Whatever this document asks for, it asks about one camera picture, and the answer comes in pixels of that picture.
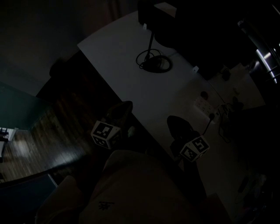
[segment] wooden floor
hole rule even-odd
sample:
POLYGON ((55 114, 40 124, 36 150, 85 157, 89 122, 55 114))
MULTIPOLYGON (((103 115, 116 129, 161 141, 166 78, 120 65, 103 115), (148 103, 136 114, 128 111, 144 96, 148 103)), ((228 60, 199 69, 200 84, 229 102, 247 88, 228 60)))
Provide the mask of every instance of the wooden floor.
POLYGON ((18 130, 7 143, 0 164, 5 181, 60 167, 67 173, 84 155, 100 156, 91 129, 120 100, 81 52, 60 73, 40 93, 54 101, 52 107, 30 131, 18 130))

